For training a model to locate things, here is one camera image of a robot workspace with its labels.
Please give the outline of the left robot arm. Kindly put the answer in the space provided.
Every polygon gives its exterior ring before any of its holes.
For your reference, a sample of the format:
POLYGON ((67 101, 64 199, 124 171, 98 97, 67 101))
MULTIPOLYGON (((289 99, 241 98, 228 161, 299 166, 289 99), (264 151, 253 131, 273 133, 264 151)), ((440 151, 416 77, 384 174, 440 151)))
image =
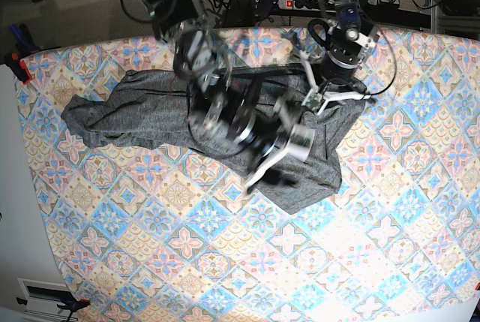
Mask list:
POLYGON ((319 116, 329 104, 347 100, 373 100, 374 93, 355 78, 372 54, 380 37, 379 28, 362 21, 359 0, 319 0, 322 16, 307 25, 310 36, 325 50, 318 65, 299 52, 310 89, 302 105, 319 116))

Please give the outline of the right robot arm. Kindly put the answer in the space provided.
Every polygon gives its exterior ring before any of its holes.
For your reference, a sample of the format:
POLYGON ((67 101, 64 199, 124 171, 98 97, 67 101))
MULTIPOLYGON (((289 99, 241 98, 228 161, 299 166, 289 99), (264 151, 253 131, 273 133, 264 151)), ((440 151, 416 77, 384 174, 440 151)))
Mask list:
POLYGON ((299 124, 301 109, 278 98, 274 114, 265 117, 257 110, 263 85, 261 74, 252 75, 250 85, 238 92, 231 87, 232 65, 220 52, 218 41, 206 25, 202 0, 143 0, 157 36, 175 44, 173 70, 188 83, 196 96, 189 128, 218 135, 241 151, 251 153, 247 185, 263 181, 270 185, 296 185, 275 169, 286 156, 305 161, 315 132, 299 124))

